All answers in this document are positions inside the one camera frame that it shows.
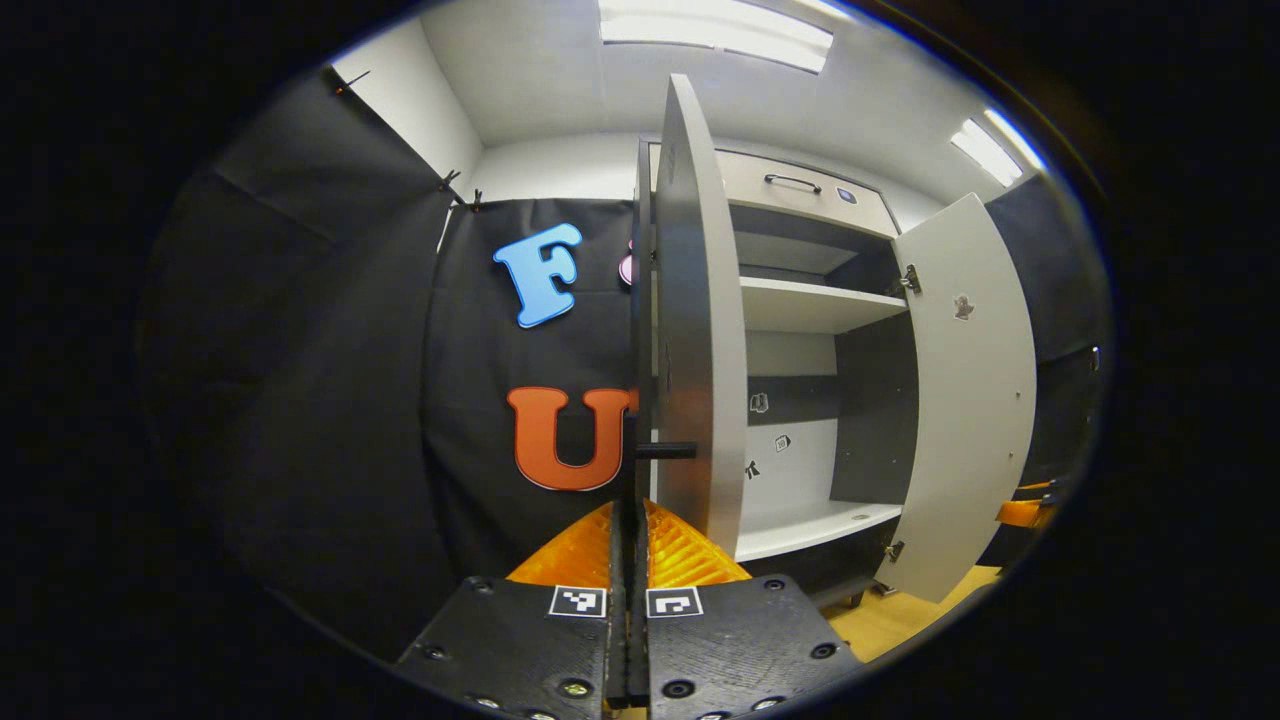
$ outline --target cabinet door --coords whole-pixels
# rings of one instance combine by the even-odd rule
[[[1018,273],[968,195],[893,241],[915,334],[919,423],[911,483],[876,579],[940,602],[978,561],[1012,497],[1036,413],[1036,346]]]
[[[654,195],[658,438],[696,442],[658,461],[658,502],[733,555],[742,512],[746,340],[737,251],[710,131],[689,78],[671,76]]]

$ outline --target white cabinet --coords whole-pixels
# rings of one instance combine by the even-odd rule
[[[658,502],[740,561],[900,518],[897,550],[877,579],[941,601],[995,534],[1001,502],[1021,474],[1036,404],[1025,300],[982,202],[966,196],[897,236],[874,191],[849,204],[858,214],[845,213],[828,202],[840,201],[828,184],[850,183],[714,150],[682,76],[672,76],[662,140],[660,150],[649,146],[657,428],[660,439],[695,441],[699,448],[695,460],[658,462]],[[771,172],[803,182],[765,182]],[[822,192],[794,195],[805,182]],[[767,208],[782,222],[767,223],[773,237],[744,243],[731,206]],[[778,229],[786,218],[800,220],[790,238]],[[814,245],[814,218],[824,233],[817,250],[805,247]],[[838,266],[860,254],[877,258],[878,274],[842,274]],[[754,268],[744,258],[769,265]],[[858,275],[864,287],[828,287],[837,275]],[[908,275],[914,282],[904,297],[883,295]],[[896,468],[909,478],[905,497],[832,500],[837,455],[854,452],[838,438],[841,423],[873,427],[878,411],[876,404],[840,405],[837,383],[863,382],[861,359],[845,357],[837,369],[835,341],[906,318],[909,332],[896,327],[908,342],[914,338],[918,400],[910,423],[893,434],[913,441],[914,451],[890,460],[901,461]],[[868,369],[884,361],[874,345],[859,347]]]

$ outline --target black cabinet handle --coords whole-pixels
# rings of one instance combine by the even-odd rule
[[[788,181],[791,181],[791,182],[797,182],[797,183],[800,183],[800,184],[808,184],[809,187],[812,187],[812,188],[813,188],[813,193],[814,193],[814,195],[819,195],[819,193],[822,193],[822,187],[820,187],[820,186],[818,186],[818,184],[814,184],[814,183],[812,183],[812,182],[809,182],[809,181],[803,181],[803,179],[800,179],[800,178],[794,178],[794,177],[791,177],[791,176],[780,176],[780,174],[777,174],[777,173],[769,173],[769,174],[764,176],[764,182],[768,182],[768,183],[772,183],[772,182],[773,182],[773,181],[776,181],[776,179],[788,179]]]

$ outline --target drawer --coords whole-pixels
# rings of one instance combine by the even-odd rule
[[[649,145],[650,191],[658,188],[659,152],[658,143]],[[724,181],[724,195],[732,205],[838,223],[886,240],[897,237],[888,208],[874,190],[755,155],[717,150],[716,159]],[[822,192],[814,192],[814,186]],[[838,190],[849,192],[854,202],[844,200]]]

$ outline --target letter f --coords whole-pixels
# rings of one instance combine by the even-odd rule
[[[557,315],[563,315],[573,306],[573,296],[556,290],[552,278],[558,277],[566,283],[577,279],[577,266],[573,265],[573,258],[568,250],[559,246],[573,246],[580,242],[582,242],[582,233],[568,223],[561,223],[554,228],[512,242],[493,254],[493,261],[507,265],[511,282],[516,283],[521,305],[516,322],[520,323],[520,327],[531,328],[545,323]],[[556,247],[550,249],[550,258],[543,260],[543,247],[548,246]]]

